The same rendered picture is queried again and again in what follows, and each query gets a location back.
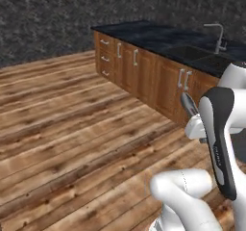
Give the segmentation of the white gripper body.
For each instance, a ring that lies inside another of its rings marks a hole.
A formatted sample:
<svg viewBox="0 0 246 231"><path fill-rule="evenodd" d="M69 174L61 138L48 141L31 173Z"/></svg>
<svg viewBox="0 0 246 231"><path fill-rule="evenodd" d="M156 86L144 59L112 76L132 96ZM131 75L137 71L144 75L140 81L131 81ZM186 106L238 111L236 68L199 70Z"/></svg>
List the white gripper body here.
<svg viewBox="0 0 246 231"><path fill-rule="evenodd" d="M199 114L194 115L187 123L184 132L191 140L206 141L207 135Z"/></svg>

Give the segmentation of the grey and red tongs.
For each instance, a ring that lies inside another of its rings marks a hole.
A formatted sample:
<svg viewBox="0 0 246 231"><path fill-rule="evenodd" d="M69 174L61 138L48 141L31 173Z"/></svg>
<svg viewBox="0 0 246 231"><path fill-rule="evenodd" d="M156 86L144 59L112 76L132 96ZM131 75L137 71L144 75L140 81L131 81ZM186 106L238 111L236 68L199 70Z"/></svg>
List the grey and red tongs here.
<svg viewBox="0 0 246 231"><path fill-rule="evenodd" d="M181 103L190 117L196 116L199 113L194 100L187 92L183 92L181 94Z"/></svg>

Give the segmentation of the black sink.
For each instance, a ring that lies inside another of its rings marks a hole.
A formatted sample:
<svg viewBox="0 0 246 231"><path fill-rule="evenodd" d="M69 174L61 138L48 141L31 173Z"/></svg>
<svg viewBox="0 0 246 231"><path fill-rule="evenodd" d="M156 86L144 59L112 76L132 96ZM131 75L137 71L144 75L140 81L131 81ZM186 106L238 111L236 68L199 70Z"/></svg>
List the black sink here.
<svg viewBox="0 0 246 231"><path fill-rule="evenodd" d="M213 54L207 50L190 46L177 46L167 50L167 54L177 58L184 63L194 64L195 66L224 70L234 60L229 57Z"/></svg>

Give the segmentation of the silver tap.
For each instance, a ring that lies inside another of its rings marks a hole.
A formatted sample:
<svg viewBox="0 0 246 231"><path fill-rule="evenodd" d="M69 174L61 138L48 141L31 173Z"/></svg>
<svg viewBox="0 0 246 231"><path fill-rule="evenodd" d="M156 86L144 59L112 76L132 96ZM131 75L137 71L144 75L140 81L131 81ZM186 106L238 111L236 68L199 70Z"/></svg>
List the silver tap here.
<svg viewBox="0 0 246 231"><path fill-rule="evenodd" d="M224 35L224 27L222 24L220 23L205 23L203 24L204 27L218 27L220 29L220 34L219 34L219 38L216 42L216 46L215 46L215 50L214 50L214 54L219 54L219 52L222 51L226 51L227 50L227 42L225 41L225 43L222 43L222 39L223 39L223 35Z"/></svg>

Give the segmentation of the narrow wooden cupboard door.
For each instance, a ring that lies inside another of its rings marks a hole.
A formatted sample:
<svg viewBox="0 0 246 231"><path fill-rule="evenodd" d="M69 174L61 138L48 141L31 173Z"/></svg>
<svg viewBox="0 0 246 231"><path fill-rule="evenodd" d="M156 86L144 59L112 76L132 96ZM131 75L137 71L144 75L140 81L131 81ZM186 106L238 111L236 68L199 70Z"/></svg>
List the narrow wooden cupboard door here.
<svg viewBox="0 0 246 231"><path fill-rule="evenodd" d="M115 40L115 67L114 67L114 70L115 70L115 83L119 86L119 87L122 87L122 73L121 73L121 68L122 68L122 57L119 59L117 58L117 53L116 53L116 48L117 48L117 43L118 42L121 42L122 44L122 41L119 40L119 39L116 39Z"/></svg>

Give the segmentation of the wooden drawer front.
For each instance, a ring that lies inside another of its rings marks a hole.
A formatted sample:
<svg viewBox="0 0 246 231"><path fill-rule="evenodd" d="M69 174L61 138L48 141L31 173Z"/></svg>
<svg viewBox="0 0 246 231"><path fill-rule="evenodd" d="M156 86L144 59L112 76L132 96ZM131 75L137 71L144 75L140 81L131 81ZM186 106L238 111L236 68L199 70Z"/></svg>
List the wooden drawer front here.
<svg viewBox="0 0 246 231"><path fill-rule="evenodd" d="M103 44L102 42L100 42L101 39L108 41L110 44L109 45ZM112 38L108 35L102 34L102 33L97 33L96 41L97 41L98 46L102 50L106 50L106 51L111 52L111 53L114 51L114 38Z"/></svg>
<svg viewBox="0 0 246 231"><path fill-rule="evenodd" d="M110 73L109 76L105 76L102 71L106 70L107 72ZM107 64L98 64L97 65L97 72L102 75L104 78L108 79L111 82L114 82L114 73L113 70L111 69L111 67Z"/></svg>
<svg viewBox="0 0 246 231"><path fill-rule="evenodd" d="M113 64L114 64L114 56L113 54L105 51L105 50L102 50L102 49L98 49L96 51L96 56L97 56L97 64L107 64L109 65L110 67L113 67ZM101 59L102 56L105 56L106 58L110 59L109 62L105 62Z"/></svg>

